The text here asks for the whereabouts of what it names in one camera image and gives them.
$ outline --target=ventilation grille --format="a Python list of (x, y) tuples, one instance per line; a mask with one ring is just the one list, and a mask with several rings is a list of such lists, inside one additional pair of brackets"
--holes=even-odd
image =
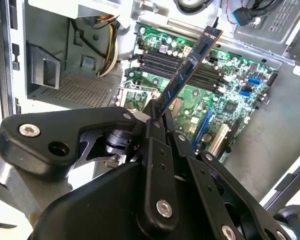
[[(270, 2), (271, 0), (263, 1), (260, 5), (260, 8), (266, 6)], [(297, 5), (299, 5), (299, 0), (284, 0), (284, 2), (275, 10), (276, 16), (274, 17), (272, 24), (270, 25), (270, 27), (268, 25), (268, 29), (265, 30), (273, 33), (280, 33), (283, 30), (283, 27), (286, 24), (287, 20), (290, 18), (292, 11)], [(249, 23), (248, 26), (253, 29), (261, 29), (267, 16), (261, 16), (260, 18), (260, 24), (255, 25), (253, 23)]]
[(106, 101), (114, 84), (97, 77), (69, 72), (61, 79), (59, 89), (46, 88), (42, 95), (66, 100), (92, 108), (99, 108)]

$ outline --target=black dimm slot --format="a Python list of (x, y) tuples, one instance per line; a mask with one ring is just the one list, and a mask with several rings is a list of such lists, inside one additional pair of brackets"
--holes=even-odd
[[(178, 59), (176, 57), (168, 56), (168, 55), (153, 52), (153, 51), (149, 51), (149, 52), (145, 53), (145, 56), (157, 57), (158, 60), (166, 60), (166, 61), (169, 61), (172, 64), (175, 63), (173, 65), (175, 65), (176, 67), (180, 67), (181, 63), (183, 62), (181, 59)], [(198, 70), (205, 70), (205, 71), (208, 71), (212, 74), (215, 74), (216, 76), (219, 76), (219, 72), (217, 70), (211, 68), (211, 67), (200, 65), (196, 71), (198, 71)]]
[[(166, 79), (170, 79), (173, 75), (173, 73), (168, 73), (165, 69), (160, 70), (160, 69), (153, 68), (153, 67), (146, 66), (146, 65), (142, 66), (140, 68), (140, 70), (143, 71), (143, 72), (149, 73), (149, 74), (156, 75), (158, 77), (166, 78)], [(210, 85), (210, 84), (206, 84), (202, 81), (190, 79), (187, 84), (190, 85), (190, 86), (205, 89), (205, 90), (208, 90), (208, 91), (211, 91), (211, 92), (214, 92), (214, 93), (217, 92), (216, 91), (217, 87), (214, 87), (213, 85)]]
[[(150, 60), (145, 60), (144, 61), (144, 66), (148, 66), (150, 68), (161, 69), (162, 71), (163, 70), (169, 71), (171, 73), (171, 78), (177, 70), (177, 68), (167, 66), (165, 64), (160, 64), (160, 63), (157, 63), (157, 62), (153, 62), (153, 61), (150, 61)], [(211, 84), (211, 85), (219, 85), (219, 83), (220, 83), (213, 75), (210, 75), (209, 73), (201, 74), (201, 73), (195, 72), (190, 79), (195, 79), (197, 81), (206, 82), (207, 84)]]
[[(171, 57), (167, 57), (167, 56), (157, 56), (158, 53), (156, 55), (153, 55), (152, 53), (149, 54), (147, 53), (146, 57), (144, 58), (144, 62), (147, 61), (151, 61), (153, 62), (154, 65), (160, 66), (160, 64), (162, 63), (164, 66), (166, 66), (167, 64), (170, 65), (171, 68), (173, 68), (175, 71), (179, 68), (181, 61), (177, 61), (174, 58)], [(219, 72), (217, 72), (214, 69), (211, 69), (209, 67), (205, 67), (205, 66), (200, 66), (195, 73), (193, 74), (196, 77), (200, 77), (200, 78), (213, 78), (216, 79), (218, 82), (224, 83), (224, 79), (223, 76), (219, 74)]]

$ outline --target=motherboard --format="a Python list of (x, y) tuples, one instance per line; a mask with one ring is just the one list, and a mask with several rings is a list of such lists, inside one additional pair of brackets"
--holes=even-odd
[[(194, 44), (140, 26), (135, 60), (120, 85), (120, 106), (139, 112), (158, 99)], [(223, 162), (253, 112), (268, 104), (267, 91), (278, 70), (218, 48), (211, 49), (169, 109), (176, 130), (195, 152), (209, 151)]]

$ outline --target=cable connector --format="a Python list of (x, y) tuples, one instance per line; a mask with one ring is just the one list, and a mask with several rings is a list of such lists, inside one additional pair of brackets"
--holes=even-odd
[(251, 21), (253, 16), (251, 16), (251, 11), (250, 9), (246, 8), (246, 7), (240, 7), (238, 9), (236, 9), (233, 13), (232, 13), (236, 23), (239, 26), (245, 26), (248, 25)]

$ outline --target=blue ram stick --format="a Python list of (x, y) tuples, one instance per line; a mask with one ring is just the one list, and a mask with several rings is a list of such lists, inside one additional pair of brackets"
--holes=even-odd
[(192, 74), (197, 70), (199, 64), (210, 52), (223, 32), (207, 26), (198, 41), (193, 46), (187, 58), (181, 63), (172, 79), (163, 90), (158, 101), (161, 105), (161, 113), (164, 114), (170, 104), (186, 85)]

